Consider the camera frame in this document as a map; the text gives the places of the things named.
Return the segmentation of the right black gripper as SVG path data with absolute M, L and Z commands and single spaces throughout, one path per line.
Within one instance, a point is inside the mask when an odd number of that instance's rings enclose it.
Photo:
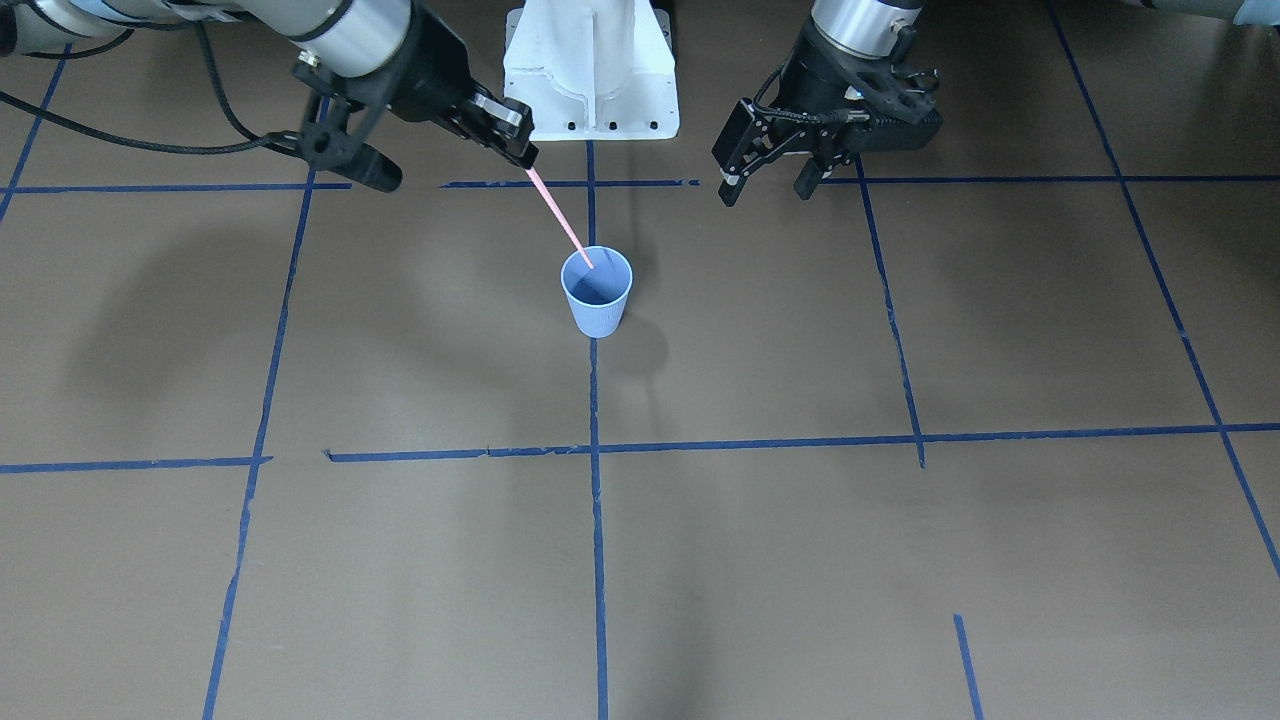
M 376 76 L 402 120 L 435 122 L 522 170 L 534 168 L 532 109 L 486 92 L 471 74 L 463 40 L 428 6 L 410 8 L 404 37 Z

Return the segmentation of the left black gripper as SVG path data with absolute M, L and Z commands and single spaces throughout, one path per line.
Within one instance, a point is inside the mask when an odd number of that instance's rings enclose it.
M 787 138 L 803 132 L 796 152 L 809 158 L 794 182 L 794 192 L 809 201 L 823 181 L 851 155 L 859 126 L 868 120 L 865 109 L 846 97 L 849 78 L 841 63 L 849 58 L 815 26 L 804 26 L 788 55 L 780 65 L 772 100 L 755 102 L 742 97 L 733 106 L 712 147 L 712 156 L 722 174 L 718 195 L 727 208 L 733 208 L 748 177 L 764 164 L 774 146 L 771 137 Z

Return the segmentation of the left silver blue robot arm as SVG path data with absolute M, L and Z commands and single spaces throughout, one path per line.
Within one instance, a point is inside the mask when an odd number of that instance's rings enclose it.
M 914 70 L 923 1 L 815 1 L 790 54 L 733 106 L 712 149 L 732 208 L 750 177 L 787 155 L 806 161 L 801 200 L 865 152 L 915 151 L 942 126 L 936 69 Z

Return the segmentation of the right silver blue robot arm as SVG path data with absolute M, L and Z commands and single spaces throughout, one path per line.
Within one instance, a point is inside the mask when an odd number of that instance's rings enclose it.
M 236 146 L 265 147 L 383 192 L 401 169 L 369 143 L 392 114 L 430 122 L 532 168 L 531 109 L 493 95 L 471 74 L 463 40 L 424 1 L 5 1 L 3 55 L 63 58 L 67 44 L 106 50 L 137 29 L 192 28 L 201 44 L 211 23 L 257 22 L 300 50 L 294 77 L 310 99 L 300 129 L 242 131 Z

